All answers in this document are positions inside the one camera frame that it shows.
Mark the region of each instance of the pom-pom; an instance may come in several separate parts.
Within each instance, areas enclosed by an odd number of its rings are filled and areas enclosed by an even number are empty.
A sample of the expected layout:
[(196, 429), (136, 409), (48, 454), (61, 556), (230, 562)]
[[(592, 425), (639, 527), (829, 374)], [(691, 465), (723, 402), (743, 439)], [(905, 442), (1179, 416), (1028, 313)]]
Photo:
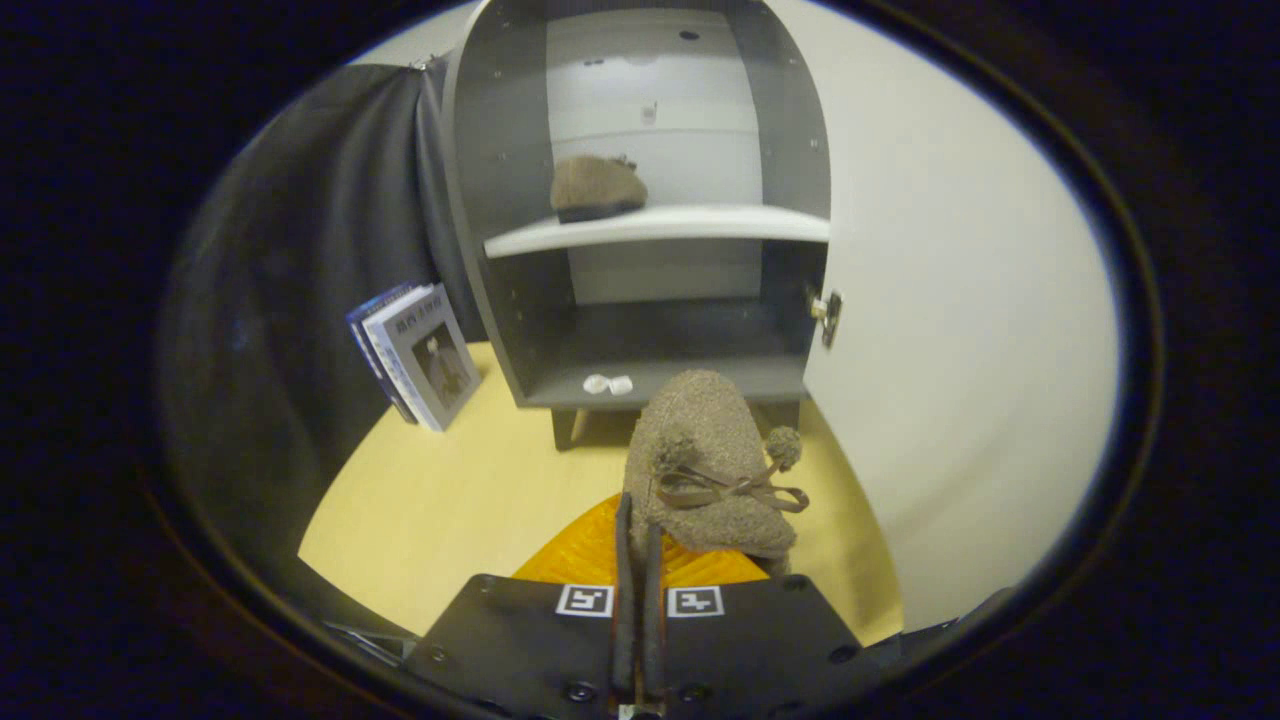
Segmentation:
[(773, 428), (765, 439), (764, 450), (778, 464), (780, 470), (790, 470), (800, 461), (800, 433), (787, 427)]

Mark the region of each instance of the book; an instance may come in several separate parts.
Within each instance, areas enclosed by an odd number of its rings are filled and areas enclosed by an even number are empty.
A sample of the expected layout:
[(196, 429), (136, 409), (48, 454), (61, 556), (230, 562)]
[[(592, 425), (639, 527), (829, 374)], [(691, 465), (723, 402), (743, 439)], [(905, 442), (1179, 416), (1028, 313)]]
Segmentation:
[(347, 327), (351, 328), (351, 334), (355, 336), (356, 343), (360, 346), (360, 351), (365, 355), (365, 361), (369, 363), (369, 368), (374, 372), (374, 377), (378, 378), (378, 384), (381, 386), (383, 392), (387, 393), (387, 400), (390, 400), (392, 405), (399, 410), (402, 418), (406, 423), (417, 424), (417, 418), (413, 411), (410, 410), (408, 404), (401, 395), (399, 389), (396, 388), (396, 383), (392, 382), (390, 375), (387, 374), (385, 368), (383, 368), (381, 360), (374, 354), (372, 346), (369, 343), (369, 333), (365, 332), (364, 320), (374, 313), (378, 313), (383, 307), (387, 307), (392, 302), (399, 300), (413, 290), (412, 283), (401, 283), (387, 292), (383, 292), (378, 297), (360, 305), (351, 313), (347, 313)]
[(362, 322), (413, 416), (444, 430), (480, 384), (443, 286), (415, 287)]

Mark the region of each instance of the dark fabric backdrop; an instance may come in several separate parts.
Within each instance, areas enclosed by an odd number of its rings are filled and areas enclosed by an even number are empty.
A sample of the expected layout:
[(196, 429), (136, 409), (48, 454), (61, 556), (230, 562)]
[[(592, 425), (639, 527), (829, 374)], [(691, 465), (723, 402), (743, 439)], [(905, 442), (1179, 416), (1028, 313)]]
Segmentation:
[(440, 281), (435, 250), (467, 340), (483, 338), (436, 152), (443, 70), (346, 67), (275, 117), (196, 215), (159, 328), (180, 487), (268, 587), (366, 629), (394, 628), (297, 550), (389, 406), (346, 313), (399, 282)]

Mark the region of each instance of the ribbon bow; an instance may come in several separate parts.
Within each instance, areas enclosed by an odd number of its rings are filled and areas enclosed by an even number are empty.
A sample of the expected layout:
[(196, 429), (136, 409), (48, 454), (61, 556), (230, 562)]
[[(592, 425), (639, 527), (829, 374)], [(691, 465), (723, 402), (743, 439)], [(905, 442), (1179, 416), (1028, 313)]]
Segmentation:
[[(783, 512), (800, 512), (805, 507), (809, 507), (809, 496), (800, 488), (780, 488), (769, 482), (769, 478), (772, 478), (773, 473), (777, 473), (781, 466), (782, 462), (774, 462), (763, 473), (733, 479), (718, 473), (709, 473), (707, 470), (699, 470), (698, 468), (690, 468), (689, 465), (678, 465), (675, 470), (666, 473), (662, 478), (659, 478), (658, 497), (669, 507), (690, 509), (719, 502), (727, 496), (749, 495), (776, 510), (782, 510)], [(701, 489), (696, 492), (680, 493), (672, 493), (667, 489), (673, 489), (675, 486), (687, 483), (692, 483)], [(777, 497), (774, 493), (780, 492), (787, 493), (795, 500)]]

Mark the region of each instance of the door hinge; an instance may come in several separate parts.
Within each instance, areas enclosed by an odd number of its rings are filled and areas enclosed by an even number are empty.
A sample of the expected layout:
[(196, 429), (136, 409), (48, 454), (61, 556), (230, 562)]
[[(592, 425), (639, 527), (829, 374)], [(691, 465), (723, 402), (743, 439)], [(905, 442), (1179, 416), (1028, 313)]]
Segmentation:
[(809, 300), (809, 316), (822, 323), (822, 345), (831, 347), (836, 340), (836, 327), (840, 325), (840, 293), (831, 291), (827, 300), (818, 296), (818, 291), (808, 288), (805, 293)]

